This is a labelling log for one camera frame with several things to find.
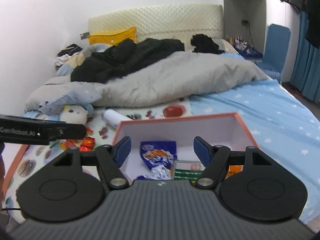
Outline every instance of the bed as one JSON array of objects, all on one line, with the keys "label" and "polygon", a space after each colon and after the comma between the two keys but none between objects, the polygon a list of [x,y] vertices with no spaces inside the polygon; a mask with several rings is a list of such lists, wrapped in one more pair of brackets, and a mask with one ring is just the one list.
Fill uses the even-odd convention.
[{"label": "bed", "polygon": [[[194,34],[204,33],[208,36],[219,39],[221,46],[224,46],[225,54],[217,56],[236,60],[237,64],[244,64],[245,60],[239,56],[222,38],[223,11],[221,5],[160,5],[146,8],[135,8],[125,11],[114,12],[103,16],[89,19],[89,32],[124,29],[131,26],[137,27],[137,41],[146,38],[176,38],[186,44],[186,50],[192,49],[189,45],[190,38]],[[95,46],[95,50],[104,50],[101,46]],[[70,74],[70,67],[61,67],[58,78],[65,78]],[[308,201],[300,216],[300,220],[309,225],[314,231],[319,231],[320,216],[320,170],[318,168],[318,154],[320,152],[320,122],[313,114],[303,106],[298,100],[291,96],[276,80],[258,77],[252,78],[231,88],[224,88],[220,93],[206,93],[191,95],[181,94],[175,98],[169,98],[162,104],[153,106],[157,101],[144,102],[139,108],[115,108],[119,102],[108,105],[124,115],[140,114],[142,119],[146,119],[146,113],[151,110],[155,118],[163,118],[162,110],[172,104],[182,104],[185,108],[184,115],[215,114],[225,112],[238,112],[252,135],[263,150],[270,157],[279,162],[282,166],[297,176],[308,189]],[[28,110],[36,109],[29,105]],[[106,106],[106,102],[96,106]],[[97,145],[111,143],[114,129],[107,127],[108,137],[102,139],[99,131],[105,127],[101,118],[104,108],[96,108],[94,116],[87,126],[94,130]],[[37,118],[46,118],[36,114]],[[33,169],[26,176],[21,176],[21,171],[17,169],[14,174],[7,176],[11,182],[6,192],[4,206],[18,207],[15,200],[15,192],[18,186],[34,172],[48,163],[52,158],[62,152],[59,143],[47,147],[30,146],[20,161],[21,167],[27,160],[35,161]],[[84,172],[97,176],[96,171],[89,167],[84,167]],[[10,215],[19,223],[22,223],[20,212],[12,211]]]}]

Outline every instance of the blue snack package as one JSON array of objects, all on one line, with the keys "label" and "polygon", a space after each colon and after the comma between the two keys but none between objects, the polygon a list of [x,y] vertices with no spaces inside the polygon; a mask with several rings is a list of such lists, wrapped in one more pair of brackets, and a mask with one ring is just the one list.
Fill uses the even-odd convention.
[{"label": "blue snack package", "polygon": [[150,175],[138,179],[171,179],[170,169],[177,160],[175,141],[146,141],[140,144],[140,156],[150,169]]}]

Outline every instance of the blue curtain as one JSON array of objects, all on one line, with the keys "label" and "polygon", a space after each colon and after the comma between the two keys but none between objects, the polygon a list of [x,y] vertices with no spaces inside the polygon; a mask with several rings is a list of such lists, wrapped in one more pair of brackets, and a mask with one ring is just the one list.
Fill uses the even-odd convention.
[{"label": "blue curtain", "polygon": [[302,94],[314,101],[320,99],[320,50],[312,46],[305,38],[308,28],[308,14],[300,13],[300,34],[296,63],[290,84]]}]

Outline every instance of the candy wrapper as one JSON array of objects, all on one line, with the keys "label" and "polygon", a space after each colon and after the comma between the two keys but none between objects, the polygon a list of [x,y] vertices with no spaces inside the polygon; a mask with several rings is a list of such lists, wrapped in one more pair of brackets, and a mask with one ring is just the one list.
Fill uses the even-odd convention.
[{"label": "candy wrapper", "polygon": [[95,138],[86,136],[84,137],[81,145],[80,145],[80,152],[90,152],[93,151],[94,145],[96,144]]},{"label": "candy wrapper", "polygon": [[88,127],[86,127],[85,129],[87,131],[87,136],[93,135],[93,130],[92,129],[90,129]]},{"label": "candy wrapper", "polygon": [[175,141],[141,142],[140,156],[150,169],[150,174],[137,179],[171,179],[173,161],[177,160]]},{"label": "candy wrapper", "polygon": [[76,146],[76,144],[73,142],[73,140],[64,140],[60,143],[60,147],[63,150],[66,150],[66,149],[68,149],[70,147],[74,147],[74,146]]}]

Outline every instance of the gray blanket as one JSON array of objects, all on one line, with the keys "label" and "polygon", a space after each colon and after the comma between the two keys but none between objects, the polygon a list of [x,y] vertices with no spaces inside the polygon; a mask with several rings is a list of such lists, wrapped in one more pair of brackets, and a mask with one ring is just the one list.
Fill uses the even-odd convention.
[{"label": "gray blanket", "polygon": [[[102,99],[94,106],[144,107],[165,103],[189,95],[221,92],[268,76],[253,62],[215,54],[179,51],[140,71],[107,84],[92,83]],[[54,77],[35,90],[26,102],[26,110],[56,100],[84,82],[70,77]]]}]

